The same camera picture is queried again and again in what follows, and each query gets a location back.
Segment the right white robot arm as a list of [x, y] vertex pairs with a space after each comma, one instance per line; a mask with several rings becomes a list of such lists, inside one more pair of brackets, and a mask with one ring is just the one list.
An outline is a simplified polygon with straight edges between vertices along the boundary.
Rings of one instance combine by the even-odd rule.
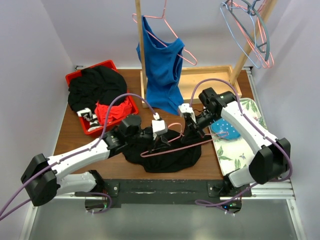
[[291, 144], [286, 138], [279, 139], [263, 128], [240, 106], [239, 98], [231, 91], [216, 93], [211, 87], [203, 90], [199, 99], [204, 111], [195, 115], [188, 103], [178, 106], [178, 113], [185, 120], [182, 140], [199, 142], [204, 138], [204, 128], [224, 120], [224, 134], [234, 127], [250, 147], [253, 158], [246, 166], [232, 170], [223, 178], [223, 192], [235, 196], [242, 186], [258, 183], [263, 185], [291, 170]]

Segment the black tank top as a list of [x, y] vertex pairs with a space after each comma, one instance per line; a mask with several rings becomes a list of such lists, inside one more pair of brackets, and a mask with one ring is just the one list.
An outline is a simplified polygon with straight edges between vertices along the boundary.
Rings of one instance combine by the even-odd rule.
[[141, 165], [147, 173], [174, 173], [194, 166], [202, 155], [200, 145], [190, 148], [142, 157], [141, 153], [147, 151], [143, 145], [131, 144], [123, 151], [125, 159], [136, 165]]

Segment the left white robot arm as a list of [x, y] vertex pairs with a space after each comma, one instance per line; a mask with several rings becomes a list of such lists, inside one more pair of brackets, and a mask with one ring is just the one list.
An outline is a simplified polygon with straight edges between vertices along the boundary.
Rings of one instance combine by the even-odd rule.
[[50, 202], [54, 197], [72, 192], [87, 192], [99, 196], [104, 181], [95, 170], [75, 172], [87, 165], [123, 153], [130, 144], [144, 147], [154, 145], [168, 131], [163, 119], [152, 120], [151, 126], [141, 128], [142, 119], [130, 114], [119, 125], [102, 134], [101, 138], [69, 152], [45, 157], [34, 156], [21, 176], [21, 182], [35, 207]]

